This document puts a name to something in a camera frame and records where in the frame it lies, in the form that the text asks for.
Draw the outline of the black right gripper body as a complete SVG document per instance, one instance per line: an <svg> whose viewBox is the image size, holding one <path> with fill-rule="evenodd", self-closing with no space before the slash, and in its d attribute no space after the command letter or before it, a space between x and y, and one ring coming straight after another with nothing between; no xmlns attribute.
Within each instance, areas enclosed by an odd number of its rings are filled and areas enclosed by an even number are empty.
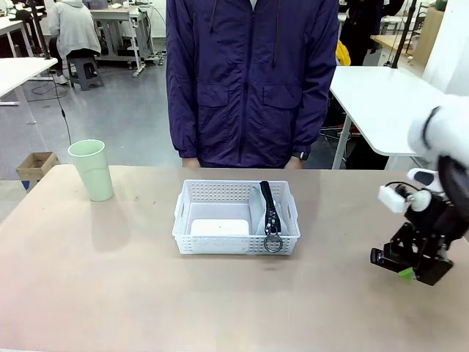
<svg viewBox="0 0 469 352"><path fill-rule="evenodd" d="M459 239L459 213L445 196L415 192L406 201L409 206L405 211L407 221L402 226L403 243L452 243Z"/></svg>

